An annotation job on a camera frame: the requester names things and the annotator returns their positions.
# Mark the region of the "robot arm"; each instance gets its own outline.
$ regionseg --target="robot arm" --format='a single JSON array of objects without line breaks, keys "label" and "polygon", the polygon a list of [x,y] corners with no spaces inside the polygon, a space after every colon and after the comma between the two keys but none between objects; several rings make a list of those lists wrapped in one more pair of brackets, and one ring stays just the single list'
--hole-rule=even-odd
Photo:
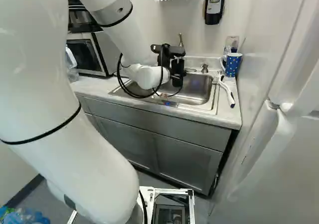
[{"label": "robot arm", "polygon": [[[99,17],[117,0],[81,1]],[[138,177],[91,125],[69,86],[67,8],[67,0],[0,0],[1,145],[94,223],[124,224],[136,206]],[[142,63],[149,48],[133,15],[104,29],[127,59]]]}]

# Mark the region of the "microwave door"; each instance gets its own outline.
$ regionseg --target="microwave door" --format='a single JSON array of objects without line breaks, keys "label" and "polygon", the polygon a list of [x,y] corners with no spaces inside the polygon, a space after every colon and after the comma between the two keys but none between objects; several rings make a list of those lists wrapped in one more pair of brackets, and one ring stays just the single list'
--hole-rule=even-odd
[{"label": "microwave door", "polygon": [[67,46],[77,61],[79,73],[106,76],[91,39],[67,40]]}]

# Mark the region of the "faucet handle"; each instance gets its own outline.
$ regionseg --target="faucet handle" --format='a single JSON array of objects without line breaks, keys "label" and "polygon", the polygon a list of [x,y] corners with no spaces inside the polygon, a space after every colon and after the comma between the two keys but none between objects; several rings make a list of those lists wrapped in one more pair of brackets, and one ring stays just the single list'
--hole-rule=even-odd
[{"label": "faucet handle", "polygon": [[182,34],[180,33],[178,35],[179,35],[179,46],[184,47]]}]

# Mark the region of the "mug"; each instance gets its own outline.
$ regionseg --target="mug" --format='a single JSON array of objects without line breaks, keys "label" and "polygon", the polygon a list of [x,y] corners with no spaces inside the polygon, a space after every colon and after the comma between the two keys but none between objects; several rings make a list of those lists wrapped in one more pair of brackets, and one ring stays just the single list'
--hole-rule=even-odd
[{"label": "mug", "polygon": [[[223,65],[224,57],[226,58],[226,66]],[[235,77],[238,72],[243,54],[241,53],[228,53],[227,56],[220,58],[220,65],[227,77]]]}]

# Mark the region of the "blue object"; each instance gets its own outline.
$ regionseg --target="blue object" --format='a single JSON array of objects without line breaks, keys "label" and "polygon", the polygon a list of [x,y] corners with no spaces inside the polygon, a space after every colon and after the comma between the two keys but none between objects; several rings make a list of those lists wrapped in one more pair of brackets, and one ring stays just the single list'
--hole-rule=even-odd
[{"label": "blue object", "polygon": [[31,208],[19,208],[4,218],[4,224],[50,224],[50,220]]},{"label": "blue object", "polygon": [[227,77],[235,77],[240,63],[242,61],[243,54],[241,53],[228,53],[225,67],[225,75]]},{"label": "blue object", "polygon": [[2,208],[0,208],[0,218],[5,214],[7,209],[8,208],[6,206],[3,206]]}]

